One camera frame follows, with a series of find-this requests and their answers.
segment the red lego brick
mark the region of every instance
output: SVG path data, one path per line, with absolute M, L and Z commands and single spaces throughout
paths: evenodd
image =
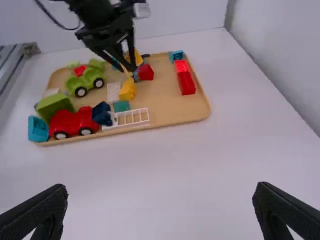
M 149 63 L 140 65 L 138 76 L 140 80 L 151 81 L 154 79 L 155 73 Z
M 73 69 L 74 74 L 79 78 L 84 74 L 84 71 L 86 70 L 86 66 L 78 66 Z
M 178 82 L 182 95 L 196 93 L 196 85 L 189 71 L 178 72 Z
M 177 73 L 190 72 L 186 60 L 174 60 L 173 62 Z

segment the white wall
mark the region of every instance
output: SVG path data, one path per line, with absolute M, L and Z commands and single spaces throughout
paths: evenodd
M 320 135 L 320 1 L 232 2 L 230 32 Z
M 77 25 L 77 17 L 64 2 L 42 0 L 65 26 Z M 148 0 L 151 17 L 136 22 L 137 38 L 223 27 L 228 0 Z M 72 31 L 64 31 L 33 0 L 1 0 L 0 45 L 37 41 L 43 52 L 82 46 Z

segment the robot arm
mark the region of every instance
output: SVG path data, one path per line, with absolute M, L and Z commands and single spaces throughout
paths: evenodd
M 39 0 L 38 6 L 53 20 Z M 146 0 L 120 0 L 112 5 L 109 0 L 51 0 L 64 1 L 69 5 L 84 27 L 75 32 L 76 37 L 95 54 L 109 62 L 119 71 L 137 69 L 135 58 L 135 30 L 133 19 L 151 15 Z M 127 41 L 130 62 L 124 58 L 121 43 Z

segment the white table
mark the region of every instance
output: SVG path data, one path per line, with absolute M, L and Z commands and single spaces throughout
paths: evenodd
M 38 147 L 27 139 L 27 118 L 48 77 L 92 53 L 35 56 L 1 112 L 0 212 L 62 183 L 69 192 L 65 240 L 248 240 L 263 239 L 251 200 L 258 181 L 320 208 L 319 138 L 226 30 L 146 38 L 137 47 L 184 50 L 212 115 Z

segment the tan tray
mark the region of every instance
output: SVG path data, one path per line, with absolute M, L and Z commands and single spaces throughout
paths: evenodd
M 94 134 L 86 136 L 73 136 L 66 139 L 55 140 L 50 138 L 47 142 L 37 143 L 39 146 L 50 146 L 65 144 L 80 140 L 93 139 L 98 137 L 110 136 L 115 134 L 128 133 L 138 130 L 153 129 L 158 127 L 196 122 L 206 119 L 211 108 L 203 88 L 196 76 L 188 57 L 186 60 L 196 85 L 196 92 L 193 95 L 182 96 L 177 80 L 175 66 L 170 62 L 168 54 L 152 54 L 146 59 L 154 71 L 154 80 L 139 81 L 136 83 L 137 94 L 131 100 L 130 109 L 148 108 L 150 125 L 133 126 L 127 128 L 111 128 L 102 131 L 101 129 Z M 124 81 L 127 79 L 124 73 L 112 70 L 112 66 L 106 63 L 107 83 Z M 52 73 L 47 89 L 59 88 L 65 91 L 65 80 L 70 74 L 66 67 L 59 68 Z M 102 101 L 107 102 L 107 84 L 100 89 L 89 91 L 85 97 L 71 97 L 71 101 L 76 109 L 82 106 L 94 107 Z

